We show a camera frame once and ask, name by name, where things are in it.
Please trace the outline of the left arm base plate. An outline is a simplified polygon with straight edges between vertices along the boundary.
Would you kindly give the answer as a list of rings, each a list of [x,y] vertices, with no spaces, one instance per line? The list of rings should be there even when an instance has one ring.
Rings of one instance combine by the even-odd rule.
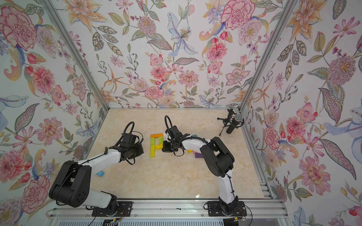
[[[93,217],[129,217],[131,215],[133,202],[117,201],[106,208],[95,207],[92,211]]]

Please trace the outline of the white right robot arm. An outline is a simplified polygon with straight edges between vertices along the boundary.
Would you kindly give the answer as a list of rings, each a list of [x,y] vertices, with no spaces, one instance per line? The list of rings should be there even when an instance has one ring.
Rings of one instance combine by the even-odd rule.
[[[211,173],[217,177],[219,185],[219,207],[221,212],[230,216],[238,207],[239,198],[233,187],[232,170],[235,159],[220,138],[204,139],[201,137],[182,134],[176,126],[167,128],[166,140],[162,151],[176,153],[193,151],[200,153]]]

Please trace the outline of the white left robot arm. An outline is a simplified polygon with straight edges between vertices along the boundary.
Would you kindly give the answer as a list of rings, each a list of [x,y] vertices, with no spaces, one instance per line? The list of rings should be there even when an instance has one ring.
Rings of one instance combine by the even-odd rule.
[[[122,161],[134,165],[135,158],[144,153],[142,142],[143,136],[124,133],[114,146],[106,147],[101,154],[79,162],[65,162],[49,191],[49,198],[58,204],[92,207],[114,215],[118,209],[117,197],[91,189],[91,179]]]

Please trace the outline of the yellow green block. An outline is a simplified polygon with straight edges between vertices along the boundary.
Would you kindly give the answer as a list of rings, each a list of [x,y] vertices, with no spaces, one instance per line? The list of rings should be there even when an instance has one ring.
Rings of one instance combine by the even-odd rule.
[[[151,158],[155,157],[155,150],[156,150],[155,145],[151,145],[150,146],[150,157]]]

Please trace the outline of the orange long block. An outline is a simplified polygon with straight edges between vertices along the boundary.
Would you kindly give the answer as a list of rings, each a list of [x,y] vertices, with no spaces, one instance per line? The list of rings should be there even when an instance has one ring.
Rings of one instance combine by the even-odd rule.
[[[163,134],[162,133],[160,133],[160,134],[151,134],[151,138],[158,138],[158,137],[162,137],[163,136]]]

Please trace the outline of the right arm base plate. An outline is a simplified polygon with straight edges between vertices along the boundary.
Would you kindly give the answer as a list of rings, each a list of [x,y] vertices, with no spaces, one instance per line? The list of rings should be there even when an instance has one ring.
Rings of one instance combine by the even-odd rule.
[[[219,201],[208,201],[204,204],[209,217],[246,217],[247,211],[244,202],[224,204]]]

